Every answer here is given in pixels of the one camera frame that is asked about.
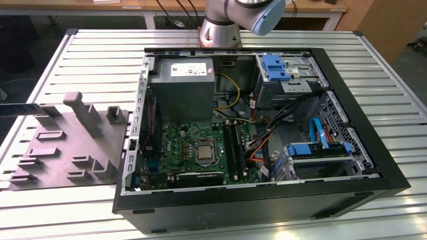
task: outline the motherboard chip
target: motherboard chip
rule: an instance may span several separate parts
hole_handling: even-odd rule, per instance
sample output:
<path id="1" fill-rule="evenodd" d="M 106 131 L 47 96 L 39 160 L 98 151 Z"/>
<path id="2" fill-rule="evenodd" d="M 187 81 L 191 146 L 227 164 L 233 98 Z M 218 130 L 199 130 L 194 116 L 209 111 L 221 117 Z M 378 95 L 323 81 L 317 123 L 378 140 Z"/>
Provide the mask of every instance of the motherboard chip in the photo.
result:
<path id="1" fill-rule="evenodd" d="M 198 150 L 199 150 L 199 154 L 198 154 L 199 160 L 213 159 L 211 146 L 199 146 Z"/>
<path id="2" fill-rule="evenodd" d="M 217 161 L 215 143 L 211 140 L 203 139 L 195 144 L 195 163 L 201 165 L 211 165 Z"/>

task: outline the red cable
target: red cable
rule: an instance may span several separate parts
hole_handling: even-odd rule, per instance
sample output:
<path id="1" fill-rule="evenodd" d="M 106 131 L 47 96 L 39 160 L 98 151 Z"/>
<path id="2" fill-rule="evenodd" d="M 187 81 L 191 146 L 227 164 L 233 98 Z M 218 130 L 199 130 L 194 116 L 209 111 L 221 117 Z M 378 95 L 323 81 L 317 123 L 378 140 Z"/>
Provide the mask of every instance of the red cable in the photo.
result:
<path id="1" fill-rule="evenodd" d="M 150 136 L 153 135 L 153 105 L 150 104 L 149 98 L 147 98 L 147 105 L 149 105 L 147 114 L 149 114 L 149 127 L 150 127 L 150 129 L 149 129 L 149 135 L 147 135 L 147 138 L 146 138 L 145 145 L 142 146 L 142 148 L 139 150 L 142 154 L 143 154 L 143 150 L 146 148 L 146 145 L 149 143 Z"/>

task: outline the wooden desk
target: wooden desk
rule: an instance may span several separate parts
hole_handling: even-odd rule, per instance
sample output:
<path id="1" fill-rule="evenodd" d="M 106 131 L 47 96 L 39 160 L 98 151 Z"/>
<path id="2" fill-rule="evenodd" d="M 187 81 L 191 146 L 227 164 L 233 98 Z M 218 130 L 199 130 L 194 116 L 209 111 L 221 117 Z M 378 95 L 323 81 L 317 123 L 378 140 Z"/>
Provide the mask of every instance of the wooden desk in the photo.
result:
<path id="1" fill-rule="evenodd" d="M 183 11 L 182 6 L 178 4 L 175 0 L 159 0 L 165 9 L 167 10 L 171 16 L 186 16 L 186 12 Z M 199 15 L 205 15 L 206 3 L 207 0 L 191 0 L 195 9 L 199 12 Z M 165 16 L 158 1 L 157 0 L 145 0 L 145 9 L 154 16 Z M 194 16 L 194 9 L 189 2 L 189 0 L 181 0 L 185 8 L 189 13 Z M 326 24 L 323 26 L 323 31 L 334 31 L 336 27 L 341 21 L 344 13 L 349 11 L 349 7 L 344 3 L 342 0 L 337 2 L 336 5 L 329 4 L 325 0 L 297 0 L 297 8 L 298 8 L 298 18 L 323 18 L 328 19 Z M 291 18 L 294 11 L 294 5 L 290 3 L 283 10 L 283 17 Z"/>
<path id="2" fill-rule="evenodd" d="M 171 10 L 171 11 L 182 11 L 182 7 L 178 4 L 175 0 L 159 0 L 165 9 Z M 206 10 L 206 2 L 207 0 L 191 0 L 195 9 L 198 11 L 205 11 Z M 157 2 L 157 0 L 145 0 L 146 3 L 146 10 L 155 10 L 155 11 L 162 11 L 162 8 Z M 193 6 L 190 5 L 189 0 L 181 0 L 181 3 L 186 7 L 187 10 L 194 10 Z M 344 3 L 344 1 L 338 1 L 336 5 L 329 4 L 325 2 L 325 0 L 297 0 L 297 7 L 298 7 L 298 12 L 302 13 L 329 13 L 329 12 L 348 12 L 349 7 Z M 286 6 L 286 12 L 293 12 L 294 5 L 290 3 Z"/>
<path id="3" fill-rule="evenodd" d="M 175 0 L 159 0 L 171 16 L 186 16 Z M 199 15 L 205 16 L 206 0 L 191 0 Z M 189 0 L 181 0 L 189 13 L 194 9 Z M 336 5 L 323 0 L 297 0 L 298 18 L 328 19 L 323 30 L 334 31 L 342 15 L 349 7 L 342 0 Z M 283 17 L 293 17 L 294 5 L 289 4 Z M 0 0 L 0 15 L 42 15 L 42 16 L 145 16 L 147 29 L 157 29 L 155 16 L 166 13 L 157 0 L 122 0 L 115 4 L 94 4 L 93 0 Z"/>

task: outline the aluminum workbench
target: aluminum workbench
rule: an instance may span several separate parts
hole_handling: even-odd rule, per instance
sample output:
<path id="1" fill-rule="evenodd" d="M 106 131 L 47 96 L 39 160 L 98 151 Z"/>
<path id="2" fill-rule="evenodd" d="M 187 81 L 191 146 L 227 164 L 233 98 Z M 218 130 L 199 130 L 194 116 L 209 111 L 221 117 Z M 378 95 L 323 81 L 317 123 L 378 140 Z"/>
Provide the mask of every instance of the aluminum workbench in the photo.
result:
<path id="1" fill-rule="evenodd" d="M 340 218 L 143 235 L 113 214 L 115 186 L 0 191 L 0 239 L 424 239 L 427 236 L 427 109 L 364 36 L 353 32 L 242 31 L 245 47 L 325 48 L 412 188 Z M 134 110 L 146 47 L 198 47 L 195 30 L 79 30 L 65 36 L 29 103 L 83 92 L 99 111 Z M 0 189 L 39 122 L 19 117 L 0 147 Z"/>

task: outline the open computer tower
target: open computer tower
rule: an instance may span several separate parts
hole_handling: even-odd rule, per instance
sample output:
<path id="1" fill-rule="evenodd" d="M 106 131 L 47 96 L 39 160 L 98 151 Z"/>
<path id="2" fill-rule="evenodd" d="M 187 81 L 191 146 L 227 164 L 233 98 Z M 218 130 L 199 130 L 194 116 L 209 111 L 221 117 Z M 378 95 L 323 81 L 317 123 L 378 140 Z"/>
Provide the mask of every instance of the open computer tower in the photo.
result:
<path id="1" fill-rule="evenodd" d="M 410 187 L 323 49 L 146 49 L 114 213 L 143 233 L 337 217 Z"/>

